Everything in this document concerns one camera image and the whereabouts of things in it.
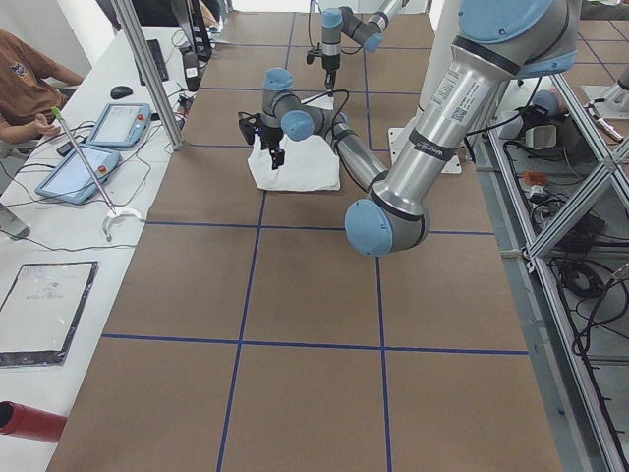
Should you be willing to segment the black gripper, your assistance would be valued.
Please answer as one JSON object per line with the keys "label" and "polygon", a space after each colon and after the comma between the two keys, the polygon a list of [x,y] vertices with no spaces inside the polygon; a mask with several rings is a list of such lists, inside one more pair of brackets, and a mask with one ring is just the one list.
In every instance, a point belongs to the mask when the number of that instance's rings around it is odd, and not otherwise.
{"label": "black gripper", "polygon": [[278,170],[285,163],[285,150],[280,147],[284,132],[280,127],[271,127],[262,121],[261,114],[238,112],[238,124],[241,134],[248,145],[252,146],[255,136],[260,138],[261,148],[268,149],[271,157],[271,169]]}
{"label": "black gripper", "polygon": [[336,72],[340,67],[340,45],[339,44],[318,44],[307,53],[307,64],[311,65],[315,58],[321,59],[321,64],[325,70],[325,88],[333,90],[336,80]]}

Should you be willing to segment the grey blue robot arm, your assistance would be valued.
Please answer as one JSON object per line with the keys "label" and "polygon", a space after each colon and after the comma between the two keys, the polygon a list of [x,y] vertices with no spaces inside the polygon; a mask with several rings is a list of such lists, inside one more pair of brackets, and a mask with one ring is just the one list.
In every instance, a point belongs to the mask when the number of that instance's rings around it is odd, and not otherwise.
{"label": "grey blue robot arm", "polygon": [[335,87],[336,73],[341,64],[341,38],[346,35],[360,49],[375,52],[382,42],[391,19],[408,4],[407,0],[383,1],[366,22],[359,19],[347,6],[328,8],[321,13],[321,42],[311,45],[307,64],[319,58],[325,71],[324,86],[329,93]]}
{"label": "grey blue robot arm", "polygon": [[322,137],[366,192],[346,212],[349,243],[370,257],[411,249],[429,232],[424,197],[486,102],[508,81],[570,69],[580,15],[577,1],[458,1],[447,7],[442,16],[456,26],[451,61],[391,167],[363,144],[343,113],[304,104],[282,68],[266,73],[260,112],[240,114],[241,133],[269,152],[273,168],[284,162],[282,139]]}

